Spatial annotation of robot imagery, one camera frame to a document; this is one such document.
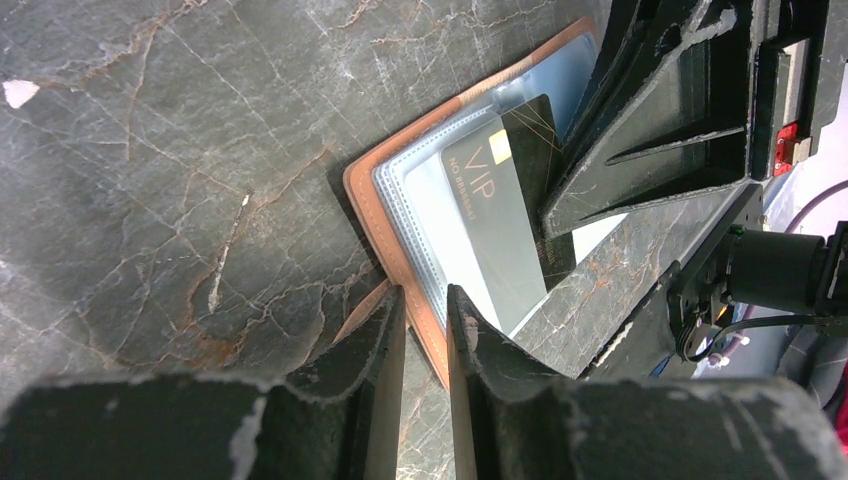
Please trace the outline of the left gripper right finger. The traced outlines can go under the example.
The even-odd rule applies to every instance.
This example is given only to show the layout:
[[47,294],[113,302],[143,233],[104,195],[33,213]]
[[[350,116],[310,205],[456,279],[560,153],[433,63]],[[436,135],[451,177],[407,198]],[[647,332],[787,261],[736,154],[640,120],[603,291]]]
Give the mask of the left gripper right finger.
[[460,479],[843,479],[812,399],[783,379],[566,377],[447,291]]

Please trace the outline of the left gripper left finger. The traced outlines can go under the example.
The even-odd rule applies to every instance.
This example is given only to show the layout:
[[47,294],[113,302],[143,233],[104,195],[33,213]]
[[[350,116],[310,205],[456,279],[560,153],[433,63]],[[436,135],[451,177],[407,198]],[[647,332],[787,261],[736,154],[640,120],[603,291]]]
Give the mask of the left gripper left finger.
[[405,299],[280,376],[256,371],[47,377],[1,418],[5,479],[391,479]]

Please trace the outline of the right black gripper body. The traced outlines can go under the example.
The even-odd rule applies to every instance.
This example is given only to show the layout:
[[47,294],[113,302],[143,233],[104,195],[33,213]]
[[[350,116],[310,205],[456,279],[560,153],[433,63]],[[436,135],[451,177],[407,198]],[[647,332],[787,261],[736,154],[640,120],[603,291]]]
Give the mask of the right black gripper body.
[[749,172],[779,176],[814,155],[847,62],[845,1],[756,1]]

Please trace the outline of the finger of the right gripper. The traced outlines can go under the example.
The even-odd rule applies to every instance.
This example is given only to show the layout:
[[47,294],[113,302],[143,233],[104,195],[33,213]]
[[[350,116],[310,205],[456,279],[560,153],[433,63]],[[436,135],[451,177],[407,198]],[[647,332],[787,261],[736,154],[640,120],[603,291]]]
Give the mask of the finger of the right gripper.
[[615,1],[541,210],[548,237],[751,176],[753,1]]

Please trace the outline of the black card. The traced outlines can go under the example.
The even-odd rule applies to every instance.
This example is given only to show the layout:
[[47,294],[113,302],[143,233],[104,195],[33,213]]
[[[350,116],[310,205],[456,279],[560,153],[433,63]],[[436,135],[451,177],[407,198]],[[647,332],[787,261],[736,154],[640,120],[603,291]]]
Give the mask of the black card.
[[494,311],[489,320],[503,330],[521,323],[577,264],[572,238],[546,238],[541,221],[560,157],[545,94],[486,113],[440,152]]

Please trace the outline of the brown leather card holder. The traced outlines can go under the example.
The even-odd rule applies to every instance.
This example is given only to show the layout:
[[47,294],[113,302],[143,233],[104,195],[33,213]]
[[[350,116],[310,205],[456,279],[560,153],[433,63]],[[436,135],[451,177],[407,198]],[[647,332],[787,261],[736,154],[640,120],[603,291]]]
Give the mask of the brown leather card holder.
[[449,381],[447,289],[514,336],[581,260],[541,210],[597,57],[583,17],[351,164],[344,188],[437,378]]

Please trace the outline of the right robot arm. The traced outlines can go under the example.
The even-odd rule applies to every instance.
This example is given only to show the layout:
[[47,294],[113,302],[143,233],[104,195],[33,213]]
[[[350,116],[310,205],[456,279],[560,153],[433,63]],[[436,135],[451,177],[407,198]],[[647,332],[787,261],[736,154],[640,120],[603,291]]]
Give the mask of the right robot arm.
[[688,377],[742,331],[847,331],[847,226],[766,232],[765,181],[814,154],[847,64],[843,1],[616,1],[542,211],[557,237],[616,214],[734,190],[584,370]]

